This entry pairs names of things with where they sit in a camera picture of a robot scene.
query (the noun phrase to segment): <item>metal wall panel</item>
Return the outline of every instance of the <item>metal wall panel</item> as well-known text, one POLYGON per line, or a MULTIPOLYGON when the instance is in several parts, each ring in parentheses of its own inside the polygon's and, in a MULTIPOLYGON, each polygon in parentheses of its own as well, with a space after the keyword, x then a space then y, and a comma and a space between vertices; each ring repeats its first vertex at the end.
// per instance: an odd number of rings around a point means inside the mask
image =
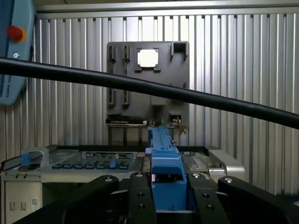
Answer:
MULTIPOLYGON (((191 89, 299 113, 299 8, 198 6, 210 2, 160 11, 45 13, 48 8, 42 7, 34 60, 106 71, 108 42, 189 41, 191 89)), ((34 145, 105 144, 105 118, 105 88, 29 79, 17 105, 0 107, 1 160, 34 145)), ((299 190, 298 134, 263 120, 190 106, 190 145, 227 151, 244 163, 249 182, 271 193, 299 190)))

